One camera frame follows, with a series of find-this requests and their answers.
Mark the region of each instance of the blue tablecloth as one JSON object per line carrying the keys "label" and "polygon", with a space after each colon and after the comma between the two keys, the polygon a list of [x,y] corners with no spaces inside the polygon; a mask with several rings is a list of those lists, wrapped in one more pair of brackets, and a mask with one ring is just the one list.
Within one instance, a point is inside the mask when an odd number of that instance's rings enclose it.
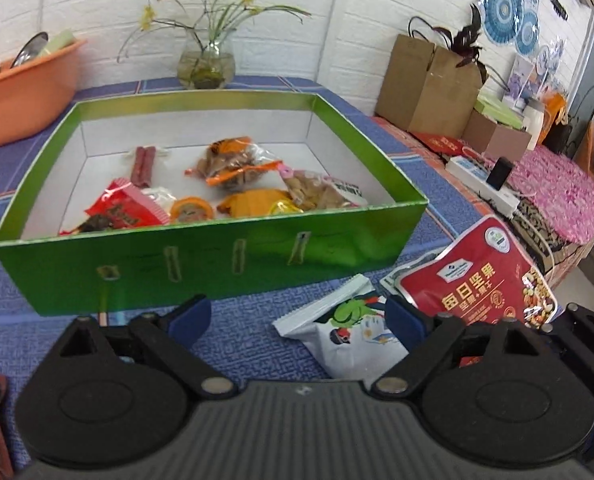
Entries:
{"label": "blue tablecloth", "polygon": [[[314,92],[360,126],[392,157],[430,199],[429,211],[414,231],[400,263],[449,244],[476,222],[481,214],[417,154],[330,90],[302,78],[238,76],[229,88]],[[135,81],[78,92],[75,101],[181,89],[174,78]],[[54,124],[29,139],[0,148],[0,218],[16,186],[54,129]],[[377,285],[389,269],[369,273]],[[299,342],[281,339],[270,323],[297,306],[316,300],[341,280],[315,283],[265,294],[213,302],[212,325],[192,351],[239,382],[248,378],[310,380],[326,377]],[[137,311],[110,314],[111,324],[123,324]],[[10,380],[4,409],[14,463],[28,456],[14,428],[12,406],[19,391],[72,317],[42,318],[21,296],[0,264],[0,373]]]}

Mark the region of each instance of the round white label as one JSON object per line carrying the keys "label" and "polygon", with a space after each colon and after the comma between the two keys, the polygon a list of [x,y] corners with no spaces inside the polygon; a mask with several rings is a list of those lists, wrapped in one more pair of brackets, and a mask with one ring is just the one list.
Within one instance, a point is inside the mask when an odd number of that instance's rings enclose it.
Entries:
{"label": "round white label", "polygon": [[500,253],[506,254],[510,251],[510,240],[508,235],[499,227],[486,229],[486,243]]}

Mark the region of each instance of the pink cloth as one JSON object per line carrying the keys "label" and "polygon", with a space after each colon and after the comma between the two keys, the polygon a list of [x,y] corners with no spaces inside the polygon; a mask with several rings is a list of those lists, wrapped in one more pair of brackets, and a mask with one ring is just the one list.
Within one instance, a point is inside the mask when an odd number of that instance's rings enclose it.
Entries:
{"label": "pink cloth", "polygon": [[578,245],[592,240],[594,179],[572,160],[537,145],[522,156],[508,182],[527,195],[562,238]]}

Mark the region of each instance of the blue paper fan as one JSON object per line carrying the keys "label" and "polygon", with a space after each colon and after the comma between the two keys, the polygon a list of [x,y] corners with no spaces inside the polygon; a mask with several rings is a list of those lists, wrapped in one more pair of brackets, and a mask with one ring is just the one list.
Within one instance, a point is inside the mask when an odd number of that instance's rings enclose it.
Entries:
{"label": "blue paper fan", "polygon": [[484,30],[490,41],[510,43],[519,32],[523,20],[523,0],[482,0]]}
{"label": "blue paper fan", "polygon": [[532,10],[523,13],[523,21],[515,43],[517,52],[522,56],[529,56],[539,43],[539,19]]}

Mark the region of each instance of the open cardboard box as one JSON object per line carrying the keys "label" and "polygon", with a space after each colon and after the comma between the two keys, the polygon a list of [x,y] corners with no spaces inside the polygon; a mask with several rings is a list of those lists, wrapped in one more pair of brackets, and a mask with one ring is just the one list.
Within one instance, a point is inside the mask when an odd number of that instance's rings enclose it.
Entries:
{"label": "open cardboard box", "polygon": [[[248,135],[295,168],[359,186],[370,206],[58,237],[76,227],[125,154],[154,144],[153,186],[213,206],[228,194],[184,175],[215,140]],[[285,185],[276,172],[254,187]],[[42,315],[177,304],[348,276],[395,262],[427,200],[320,96],[264,91],[143,94],[72,108],[0,224],[0,260]]]}

